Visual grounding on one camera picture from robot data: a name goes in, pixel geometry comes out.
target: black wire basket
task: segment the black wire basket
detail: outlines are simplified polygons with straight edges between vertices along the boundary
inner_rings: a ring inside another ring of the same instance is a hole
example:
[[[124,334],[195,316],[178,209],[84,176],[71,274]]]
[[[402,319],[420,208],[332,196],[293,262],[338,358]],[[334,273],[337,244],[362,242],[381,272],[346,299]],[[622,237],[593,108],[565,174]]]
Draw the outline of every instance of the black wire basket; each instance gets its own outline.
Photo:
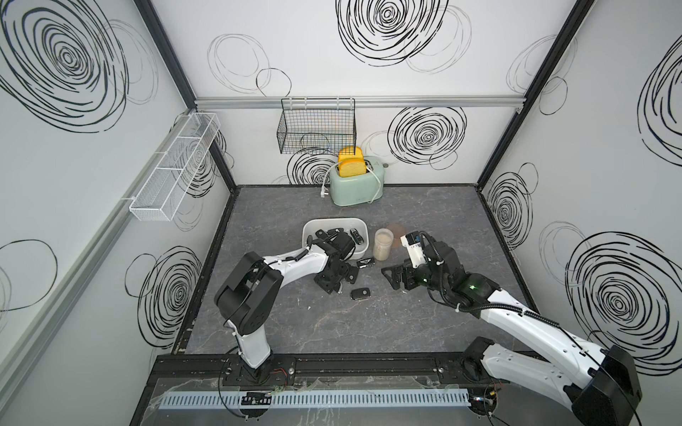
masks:
[[[288,97],[282,99],[282,117],[277,127],[277,141],[282,154],[338,152],[353,147],[355,100],[349,97]]]

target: white plastic bin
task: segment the white plastic bin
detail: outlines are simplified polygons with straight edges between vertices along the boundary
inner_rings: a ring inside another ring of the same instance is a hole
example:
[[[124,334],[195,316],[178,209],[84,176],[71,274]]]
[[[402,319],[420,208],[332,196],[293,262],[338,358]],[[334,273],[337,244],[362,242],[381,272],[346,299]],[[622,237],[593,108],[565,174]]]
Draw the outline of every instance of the white plastic bin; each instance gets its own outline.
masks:
[[[330,229],[343,228],[348,235],[350,235],[350,230],[352,228],[357,229],[360,236],[364,240],[361,245],[355,248],[355,254],[351,256],[351,260],[356,260],[363,258],[367,247],[370,246],[370,238],[367,232],[367,224],[362,219],[357,217],[333,217],[331,219],[313,219],[309,221],[303,227],[303,239],[301,240],[301,246],[307,247],[306,241],[308,240],[308,235],[312,235],[315,239],[315,232],[319,229],[327,232]]]

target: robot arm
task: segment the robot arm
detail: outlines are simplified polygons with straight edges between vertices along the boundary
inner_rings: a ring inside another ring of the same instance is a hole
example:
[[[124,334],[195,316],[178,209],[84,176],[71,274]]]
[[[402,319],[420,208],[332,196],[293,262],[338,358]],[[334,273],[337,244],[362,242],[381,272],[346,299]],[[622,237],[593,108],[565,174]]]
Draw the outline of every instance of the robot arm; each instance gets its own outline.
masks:
[[[518,354],[478,337],[465,351],[462,367],[472,381],[500,378],[550,397],[573,411],[583,424],[626,426],[642,391],[631,355],[619,346],[604,349],[563,330],[517,301],[497,283],[467,273],[454,249],[425,232],[402,237],[410,255],[403,264],[381,270],[394,289],[425,286],[445,305],[513,335],[544,357]],[[271,350],[263,323],[279,289],[309,274],[325,291],[341,291],[353,242],[344,232],[308,241],[308,248],[279,256],[247,253],[215,297],[234,330],[240,355],[255,378],[269,371]]]
[[[604,349],[541,317],[491,279],[467,273],[454,249],[425,232],[401,239],[410,258],[382,269],[395,289],[404,284],[407,290],[438,291],[444,304],[507,331],[547,360],[478,337],[464,353],[470,378],[487,374],[520,384],[563,404],[585,425],[629,425],[642,399],[629,353],[616,345]]]
[[[267,370],[261,368],[271,354],[263,324],[280,288],[315,274],[315,282],[324,291],[341,292],[341,280],[348,279],[352,271],[344,260],[354,246],[345,232],[339,232],[326,239],[311,237],[307,248],[277,256],[250,252],[237,263],[213,301],[233,330],[239,353],[254,377]]]

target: white mesh basket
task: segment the white mesh basket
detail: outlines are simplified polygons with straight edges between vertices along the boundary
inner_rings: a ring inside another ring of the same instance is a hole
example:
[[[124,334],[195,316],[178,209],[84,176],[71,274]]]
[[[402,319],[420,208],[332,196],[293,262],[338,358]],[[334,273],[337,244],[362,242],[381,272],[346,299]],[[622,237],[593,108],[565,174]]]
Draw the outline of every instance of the white mesh basket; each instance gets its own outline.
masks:
[[[219,128],[216,114],[191,114],[133,200],[130,212],[144,221],[173,220]]]

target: black car key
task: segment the black car key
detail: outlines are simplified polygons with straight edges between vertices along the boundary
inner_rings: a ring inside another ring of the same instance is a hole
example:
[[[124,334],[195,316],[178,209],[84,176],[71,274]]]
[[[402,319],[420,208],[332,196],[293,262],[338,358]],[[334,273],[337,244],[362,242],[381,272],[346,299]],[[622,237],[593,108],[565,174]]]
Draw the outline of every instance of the black car key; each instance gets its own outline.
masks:
[[[355,282],[357,281],[357,276],[359,274],[360,268],[351,266],[350,268],[348,268],[348,272],[346,273],[345,279],[347,282],[355,284]]]
[[[362,243],[365,242],[365,239],[362,238],[360,233],[355,228],[351,228],[351,238],[353,239],[353,241],[355,241],[356,245],[361,245]]]
[[[361,301],[362,299],[366,299],[370,294],[370,289],[367,287],[363,288],[356,288],[355,290],[351,291],[351,299],[354,301]]]
[[[368,267],[374,264],[374,258],[364,258],[355,262],[358,268]]]
[[[343,232],[343,228],[334,228],[334,229],[328,230],[327,234],[329,234],[330,237],[333,237],[334,235],[337,235],[341,232]]]
[[[329,238],[329,234],[327,234],[325,231],[321,229],[318,229],[317,232],[315,232],[315,236],[320,240],[326,240]]]

